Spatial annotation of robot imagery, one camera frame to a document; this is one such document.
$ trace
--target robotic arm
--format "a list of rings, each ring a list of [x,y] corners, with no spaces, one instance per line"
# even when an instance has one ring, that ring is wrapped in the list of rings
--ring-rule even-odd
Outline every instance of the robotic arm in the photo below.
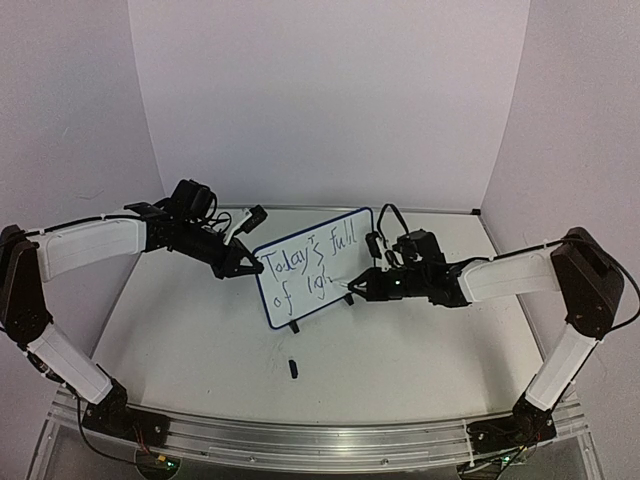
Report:
[[[54,323],[42,283],[83,265],[160,248],[210,265],[219,279],[261,273],[263,265],[235,235],[252,231],[267,213],[253,207],[225,235],[213,227],[226,220],[207,216],[212,204],[215,213],[217,198],[208,187],[182,180],[170,198],[155,205],[128,205],[125,212],[40,231],[25,232],[13,225],[0,234],[0,323],[43,375],[66,383],[89,402],[86,428],[132,441],[142,434],[147,445],[160,446],[168,419],[127,406],[126,389]]]
[[[435,235],[409,232],[394,211],[406,234],[387,249],[381,232],[370,233],[369,251],[382,265],[348,284],[351,292],[367,301],[427,297],[434,305],[457,308],[503,295],[562,293],[567,307],[562,335],[512,414],[468,425],[474,450],[480,454],[554,438],[551,413],[562,393],[596,345],[617,328],[613,322],[624,288],[620,265],[583,228],[573,228],[548,245],[494,259],[446,263]]]

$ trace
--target small whiteboard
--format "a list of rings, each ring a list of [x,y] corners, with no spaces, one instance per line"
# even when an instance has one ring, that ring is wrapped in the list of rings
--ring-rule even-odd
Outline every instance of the small whiteboard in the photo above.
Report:
[[[373,212],[361,208],[256,248],[264,264],[258,288],[271,328],[278,329],[337,302],[348,283],[373,266],[365,235]]]

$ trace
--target white wall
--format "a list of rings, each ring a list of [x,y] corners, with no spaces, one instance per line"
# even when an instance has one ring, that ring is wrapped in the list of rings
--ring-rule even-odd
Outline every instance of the white wall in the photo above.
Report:
[[[582,225],[640,279],[640,8],[534,1],[504,141],[483,203],[503,250]],[[527,298],[545,346],[558,295]],[[627,295],[621,317],[636,307]],[[640,478],[640,323],[612,333],[579,374],[607,478]]]
[[[1,11],[0,228],[161,197],[126,1],[7,1]],[[47,285],[50,312],[85,350],[130,268],[113,260]],[[54,387],[2,335],[0,385],[0,477],[19,479]]]
[[[223,202],[479,207],[528,0],[130,0],[165,189]]]

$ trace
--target blue whiteboard frame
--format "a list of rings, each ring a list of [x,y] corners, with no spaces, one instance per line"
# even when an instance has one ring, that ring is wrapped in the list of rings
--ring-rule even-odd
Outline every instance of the blue whiteboard frame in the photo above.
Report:
[[[315,230],[315,229],[320,228],[320,227],[324,227],[325,225],[329,225],[330,223],[338,222],[338,221],[343,220],[345,218],[349,218],[349,217],[351,217],[353,215],[357,215],[358,213],[364,212],[364,211],[369,212],[369,218],[371,220],[371,231],[373,231],[373,210],[371,210],[371,208],[369,208],[369,207],[362,207],[362,208],[358,208],[357,210],[353,210],[352,212],[347,212],[347,213],[345,213],[343,215],[339,215],[339,216],[333,217],[333,218],[331,218],[329,220],[325,220],[322,223],[318,223],[316,225],[312,225],[311,227],[305,228],[304,230],[300,230],[298,232],[286,235],[286,236],[284,236],[282,238],[279,238],[277,240],[273,240],[272,242],[265,243],[264,245],[260,245],[259,247],[256,247],[253,250],[253,252],[251,252],[251,253],[253,253],[253,255],[255,255],[257,257],[256,254],[258,252],[260,252],[261,250],[265,250],[267,248],[271,248],[272,246],[277,245],[278,243],[282,243],[282,242],[290,240],[292,238],[299,237],[300,235],[304,235],[306,233],[309,233],[312,230]],[[375,266],[375,259],[372,258],[371,262],[372,262],[372,266]],[[303,318],[308,317],[309,315],[312,315],[312,314],[322,310],[323,308],[327,308],[329,305],[333,305],[334,303],[337,303],[337,302],[339,302],[340,300],[342,300],[344,298],[344,297],[340,297],[340,298],[338,298],[336,300],[333,300],[333,301],[331,301],[329,303],[324,304],[323,306],[321,306],[319,308],[316,308],[315,310],[313,310],[313,311],[311,311],[309,313],[305,313],[304,315],[302,315],[301,317],[296,318],[295,320],[291,320],[290,322],[285,323],[284,325],[280,325],[279,327],[274,327],[273,323],[271,323],[271,316],[269,315],[269,308],[267,307],[267,301],[265,300],[264,292],[262,291],[262,284],[260,283],[260,275],[256,275],[256,282],[258,283],[258,290],[260,290],[260,298],[262,299],[262,306],[264,307],[264,311],[265,311],[265,313],[267,315],[267,322],[269,322],[269,326],[271,327],[272,330],[280,330],[282,328],[288,327],[293,322],[297,322],[299,320],[302,320]]]

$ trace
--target white table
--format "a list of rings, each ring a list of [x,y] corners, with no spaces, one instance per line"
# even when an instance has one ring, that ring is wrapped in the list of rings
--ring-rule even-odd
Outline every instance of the white table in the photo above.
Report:
[[[266,243],[341,212],[270,209],[242,240]],[[408,213],[436,233],[447,260],[491,255],[470,215]],[[385,233],[400,233],[392,215]],[[509,410],[541,365],[515,297],[460,309],[426,299],[338,302],[271,330],[254,277],[220,281],[179,253],[142,255],[94,359],[132,403],[209,417],[364,424]],[[288,360],[299,377],[293,380]]]

